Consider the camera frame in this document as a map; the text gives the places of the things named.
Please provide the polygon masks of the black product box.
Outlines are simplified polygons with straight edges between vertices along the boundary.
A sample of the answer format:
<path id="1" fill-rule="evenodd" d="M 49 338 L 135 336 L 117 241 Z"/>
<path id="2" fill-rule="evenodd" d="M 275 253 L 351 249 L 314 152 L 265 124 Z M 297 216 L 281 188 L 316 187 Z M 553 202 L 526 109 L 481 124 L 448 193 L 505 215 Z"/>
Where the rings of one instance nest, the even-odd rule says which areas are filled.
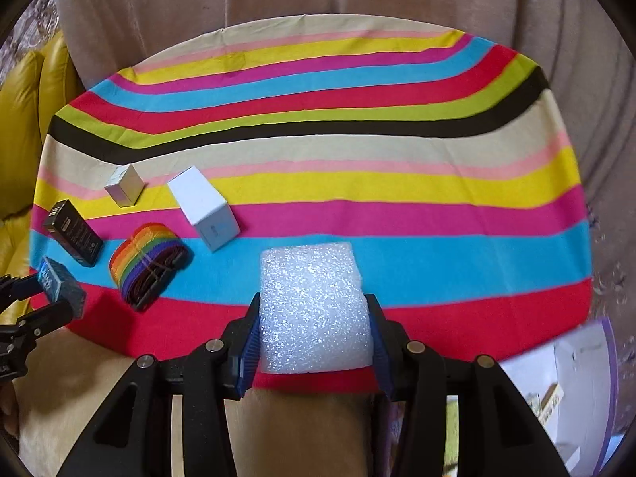
<path id="1" fill-rule="evenodd" d="M 74 261 L 94 267 L 103 248 L 103 239 L 83 219 L 69 199 L 59 200 L 50 209 L 43 228 Z"/>

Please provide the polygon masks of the white foam block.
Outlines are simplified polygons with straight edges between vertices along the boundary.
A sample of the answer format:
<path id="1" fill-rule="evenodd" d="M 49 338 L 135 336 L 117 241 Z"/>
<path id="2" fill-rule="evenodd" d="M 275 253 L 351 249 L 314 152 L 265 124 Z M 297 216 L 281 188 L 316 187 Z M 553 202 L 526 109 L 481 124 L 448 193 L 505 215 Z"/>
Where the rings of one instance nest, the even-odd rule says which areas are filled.
<path id="1" fill-rule="evenodd" d="M 261 254 L 261 369 L 317 374 L 372 364 L 368 304 L 348 242 Z"/>

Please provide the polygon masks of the striped colourful cloth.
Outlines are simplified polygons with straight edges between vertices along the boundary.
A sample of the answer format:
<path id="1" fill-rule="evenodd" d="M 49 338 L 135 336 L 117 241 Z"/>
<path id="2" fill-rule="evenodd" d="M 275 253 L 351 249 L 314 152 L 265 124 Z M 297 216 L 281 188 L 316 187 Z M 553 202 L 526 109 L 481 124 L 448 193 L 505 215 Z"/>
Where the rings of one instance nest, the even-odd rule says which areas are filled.
<path id="1" fill-rule="evenodd" d="M 105 190 L 120 166 L 135 205 Z M 200 169 L 239 235 L 212 252 L 167 183 Z M 43 228 L 69 199 L 103 239 L 85 267 Z M 541 68 L 405 19 L 291 16 L 184 41 L 59 110 L 31 264 L 85 288 L 78 335 L 181 357 L 241 316 L 271 248 L 347 241 L 388 318 L 447 357 L 498 360 L 576 328 L 592 254 L 576 155 Z"/>

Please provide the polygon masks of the purple white storage box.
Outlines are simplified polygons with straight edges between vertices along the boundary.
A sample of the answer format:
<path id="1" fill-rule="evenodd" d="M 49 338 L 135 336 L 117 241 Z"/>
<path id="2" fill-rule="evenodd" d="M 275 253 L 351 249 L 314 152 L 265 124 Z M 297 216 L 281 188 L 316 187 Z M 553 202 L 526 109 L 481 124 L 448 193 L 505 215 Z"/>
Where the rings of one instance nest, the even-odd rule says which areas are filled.
<path id="1" fill-rule="evenodd" d="M 544 427 L 573 476 L 595 476 L 604 465 L 616 419 L 618 362 L 615 334 L 602 318 L 501 363 L 521 394 L 564 392 Z"/>

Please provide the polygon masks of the white box blue side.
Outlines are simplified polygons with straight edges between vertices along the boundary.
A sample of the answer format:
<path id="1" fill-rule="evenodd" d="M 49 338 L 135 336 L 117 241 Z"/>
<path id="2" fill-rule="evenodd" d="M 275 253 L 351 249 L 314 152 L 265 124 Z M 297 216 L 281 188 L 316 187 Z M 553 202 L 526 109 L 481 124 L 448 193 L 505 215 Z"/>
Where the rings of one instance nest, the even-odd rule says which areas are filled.
<path id="1" fill-rule="evenodd" d="M 238 222 L 227 200 L 192 166 L 168 183 L 179 208 L 205 245 L 218 251 L 240 233 Z"/>

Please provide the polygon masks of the yellow leather sofa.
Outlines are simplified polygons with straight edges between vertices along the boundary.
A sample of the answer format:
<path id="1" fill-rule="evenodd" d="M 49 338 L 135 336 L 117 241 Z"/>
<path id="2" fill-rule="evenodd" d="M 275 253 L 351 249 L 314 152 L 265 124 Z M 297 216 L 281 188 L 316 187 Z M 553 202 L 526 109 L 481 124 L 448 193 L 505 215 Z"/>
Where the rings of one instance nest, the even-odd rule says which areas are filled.
<path id="1" fill-rule="evenodd" d="M 64 35 L 31 50 L 1 85 L 1 273 L 29 274 L 30 212 L 48 125 L 83 93 Z"/>

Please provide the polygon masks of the blue grey small box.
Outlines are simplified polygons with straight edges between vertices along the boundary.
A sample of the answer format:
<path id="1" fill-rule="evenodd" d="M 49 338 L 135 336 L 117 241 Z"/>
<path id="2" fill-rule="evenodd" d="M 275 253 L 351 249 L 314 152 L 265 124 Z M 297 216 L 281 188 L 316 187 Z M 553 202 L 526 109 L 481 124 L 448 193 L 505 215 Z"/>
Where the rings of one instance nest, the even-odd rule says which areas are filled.
<path id="1" fill-rule="evenodd" d="M 84 314 L 86 293 L 67 267 L 43 256 L 38 268 L 38 282 L 49 302 L 66 301 L 74 319 L 81 319 Z"/>

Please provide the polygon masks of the orange white carton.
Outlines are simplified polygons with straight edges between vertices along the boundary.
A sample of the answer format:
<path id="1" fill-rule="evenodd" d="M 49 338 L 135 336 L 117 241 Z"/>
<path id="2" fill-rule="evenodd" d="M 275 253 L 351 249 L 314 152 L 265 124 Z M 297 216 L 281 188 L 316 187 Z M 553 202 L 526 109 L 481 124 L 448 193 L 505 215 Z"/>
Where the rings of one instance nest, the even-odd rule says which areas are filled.
<path id="1" fill-rule="evenodd" d="M 539 423 L 545 427 L 565 396 L 562 386 L 556 382 L 551 384 L 542 396 L 538 393 L 528 393 L 525 397 L 527 405 L 533 410 Z"/>

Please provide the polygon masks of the small white cube box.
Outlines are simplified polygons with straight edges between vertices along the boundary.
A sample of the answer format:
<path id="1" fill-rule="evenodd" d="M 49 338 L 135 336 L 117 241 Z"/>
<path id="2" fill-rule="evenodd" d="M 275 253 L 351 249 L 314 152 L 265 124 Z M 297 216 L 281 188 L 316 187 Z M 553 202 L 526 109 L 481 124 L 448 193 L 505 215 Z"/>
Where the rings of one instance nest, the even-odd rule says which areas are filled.
<path id="1" fill-rule="evenodd" d="M 105 185 L 105 190 L 120 208 L 127 208 L 135 205 L 144 185 L 144 180 L 138 175 L 135 167 L 128 164 L 114 170 Z"/>

